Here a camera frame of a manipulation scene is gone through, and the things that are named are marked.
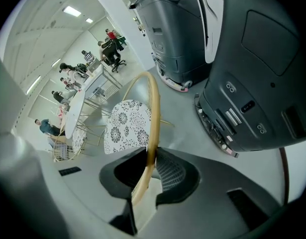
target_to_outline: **striped shirt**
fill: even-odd
[[[91,52],[88,52],[87,54],[84,55],[84,60],[85,60],[87,63],[91,64],[92,61],[94,60],[93,54],[92,54]]]

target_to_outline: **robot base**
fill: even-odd
[[[200,104],[199,104],[199,94],[195,94],[195,109],[198,115],[198,118],[200,119],[202,125],[204,126],[206,132],[211,137],[211,139],[214,141],[214,143],[218,146],[218,148],[223,151],[224,153],[233,156],[238,157],[238,153],[234,152],[232,149],[229,148],[228,144],[220,134],[219,130],[216,128],[216,126],[211,122],[211,120],[208,118],[208,116],[203,112]]]
[[[161,72],[159,71],[159,68],[158,68],[158,65],[157,65],[157,72],[158,72],[158,75],[159,77],[162,79],[162,81],[169,87],[171,87],[172,89],[174,90],[177,90],[179,92],[188,92],[188,88],[193,84],[192,81],[188,81],[186,82],[186,84],[188,86],[181,86],[179,84],[177,84],[176,82],[173,82],[170,78],[168,78],[167,76],[165,75],[162,75]]]

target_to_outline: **person in red shirt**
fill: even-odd
[[[115,34],[112,31],[110,31],[109,29],[106,29],[105,32],[109,36],[109,38],[116,44],[116,48],[122,51],[124,48],[122,47],[122,45],[118,41]]]

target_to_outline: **gray floor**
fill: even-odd
[[[202,92],[205,85],[204,81],[191,87],[187,93],[180,93],[169,88],[160,80],[156,68],[151,69],[150,72],[157,80],[161,96],[162,118],[175,125],[175,127],[172,127],[161,124],[159,146],[226,163],[264,187],[277,201],[283,202],[283,170],[277,149],[243,152],[240,153],[238,158],[222,153],[205,132],[193,106],[194,95]],[[102,105],[102,108],[111,111],[122,100],[127,86],[128,84],[112,96]],[[147,80],[143,79],[133,86],[128,99],[145,102],[147,97]],[[93,114],[100,114],[100,112],[94,111]],[[85,124],[104,125],[106,119],[106,116],[89,117]],[[92,129],[97,133],[101,133],[104,127],[92,127]],[[96,140],[95,136],[92,135],[88,135],[88,139]],[[87,145],[86,153],[91,156],[100,155],[105,158],[103,141],[101,141],[99,147]]]

